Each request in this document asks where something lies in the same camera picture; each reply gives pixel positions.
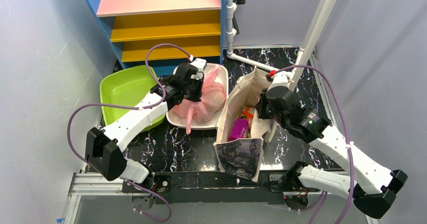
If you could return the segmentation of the orange Fox's candy bag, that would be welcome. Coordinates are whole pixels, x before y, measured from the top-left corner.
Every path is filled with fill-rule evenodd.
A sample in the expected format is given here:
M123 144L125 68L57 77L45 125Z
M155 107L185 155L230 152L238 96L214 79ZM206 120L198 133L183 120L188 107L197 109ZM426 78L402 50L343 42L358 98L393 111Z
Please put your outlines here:
M245 119L248 122L248 130L251 129L254 114L255 114L255 108L254 107L245 106L243 108L241 115L240 115L241 119Z

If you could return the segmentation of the purple snack bag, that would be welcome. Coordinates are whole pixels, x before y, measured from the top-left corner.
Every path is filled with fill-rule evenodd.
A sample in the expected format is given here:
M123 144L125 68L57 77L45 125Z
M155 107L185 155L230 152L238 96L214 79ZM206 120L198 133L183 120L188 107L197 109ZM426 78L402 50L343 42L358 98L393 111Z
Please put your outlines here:
M247 138L249 122L246 117L237 118L230 131L228 141Z

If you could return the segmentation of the beige canvas tote bag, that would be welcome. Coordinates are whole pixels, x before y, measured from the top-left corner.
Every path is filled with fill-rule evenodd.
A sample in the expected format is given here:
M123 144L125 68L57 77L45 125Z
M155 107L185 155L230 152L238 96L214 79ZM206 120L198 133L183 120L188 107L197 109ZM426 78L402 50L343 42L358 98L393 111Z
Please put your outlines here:
M222 173L235 175L252 182L258 181L264 149L272 140L277 123L272 119L260 119L254 111L254 123L248 130L248 138L228 140L232 127L243 113L244 107L255 107L262 90L269 88L267 72L255 68L241 77L229 93L217 124L214 149L218 167Z

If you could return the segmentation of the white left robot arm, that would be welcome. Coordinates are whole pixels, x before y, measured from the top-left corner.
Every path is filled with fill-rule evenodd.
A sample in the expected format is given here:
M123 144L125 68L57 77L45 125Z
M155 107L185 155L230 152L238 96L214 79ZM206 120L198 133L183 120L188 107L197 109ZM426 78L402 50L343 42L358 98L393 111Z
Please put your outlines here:
M143 183L151 176L150 170L123 152L142 130L183 100L200 101L206 66L200 58L178 65L173 75L163 77L132 110L102 129L89 130L84 156L88 164L108 181L120 178Z

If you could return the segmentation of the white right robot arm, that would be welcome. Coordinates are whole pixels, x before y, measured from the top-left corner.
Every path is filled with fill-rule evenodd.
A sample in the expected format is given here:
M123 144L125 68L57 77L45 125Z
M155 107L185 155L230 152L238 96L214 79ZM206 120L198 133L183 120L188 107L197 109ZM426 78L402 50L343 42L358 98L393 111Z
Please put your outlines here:
M365 215L381 219L390 209L408 176L372 160L346 138L330 119L315 108L302 107L298 94L285 86L263 89L256 104L258 117L272 119L288 133L333 159L347 173L343 176L297 161L287 173L274 180L280 189L315 188L342 198L351 197Z

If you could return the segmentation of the green plastic tray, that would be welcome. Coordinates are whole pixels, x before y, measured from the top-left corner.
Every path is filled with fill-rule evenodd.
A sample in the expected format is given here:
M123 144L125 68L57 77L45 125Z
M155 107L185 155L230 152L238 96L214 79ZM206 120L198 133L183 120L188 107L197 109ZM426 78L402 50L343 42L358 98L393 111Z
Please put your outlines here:
M156 85L145 65L135 66L117 71L105 77L100 83L100 101L104 104L135 106ZM102 107L105 125L118 120L129 110ZM160 125L165 115L151 122L143 131Z

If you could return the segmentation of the colourful wooden shelf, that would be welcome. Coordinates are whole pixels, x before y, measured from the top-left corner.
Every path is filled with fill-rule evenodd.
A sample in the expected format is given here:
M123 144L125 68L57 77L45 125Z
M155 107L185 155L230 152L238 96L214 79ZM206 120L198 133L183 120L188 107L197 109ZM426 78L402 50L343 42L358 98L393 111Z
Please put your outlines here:
M159 76L188 55L223 62L226 0L86 0L118 64L145 60Z

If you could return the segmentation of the white pvc pipe stand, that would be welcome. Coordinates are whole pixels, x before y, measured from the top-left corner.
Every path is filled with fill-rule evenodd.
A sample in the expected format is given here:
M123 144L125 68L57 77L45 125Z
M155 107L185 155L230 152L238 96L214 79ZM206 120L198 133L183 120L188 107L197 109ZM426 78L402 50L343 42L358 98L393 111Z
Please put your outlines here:
M256 66L265 71L276 70L276 68L239 56L233 51L233 41L234 37L240 33L237 20L235 19L235 11L238 5L244 5L246 0L226 0L226 22L227 22L227 30L226 30L226 41L227 41L227 58L231 60L236 60L245 64L249 64L252 66Z

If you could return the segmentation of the aluminium base frame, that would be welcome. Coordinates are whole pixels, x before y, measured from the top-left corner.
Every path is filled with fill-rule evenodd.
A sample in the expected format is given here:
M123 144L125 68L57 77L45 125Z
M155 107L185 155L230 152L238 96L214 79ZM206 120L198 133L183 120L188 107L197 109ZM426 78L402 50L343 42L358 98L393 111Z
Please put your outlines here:
M234 52L260 60L271 66L289 66L296 60L296 47L239 48ZM330 113L330 104L319 85L326 86L317 73L304 70L297 90L302 104L315 107L322 113ZM144 131L132 140L125 151L127 157L148 164L150 169L158 171L158 181L167 181L163 186L158 182L155 191L170 204L175 203L226 203L226 202L268 202L268 204L285 204L279 192L271 192L265 183L270 175L285 174L297 161L307 162L317 168L344 174L330 157L309 147L302 140L289 135L277 127L274 137L266 145L260 166L259 183L240 179L220 173L218 160L213 148L216 130L194 130L190 136L185 129L172 125L165 120L151 130ZM82 195L129 195L133 199L149 196L128 185L121 179L107 181L95 173L93 167L86 167L84 174L77 174L73 179L72 193Z

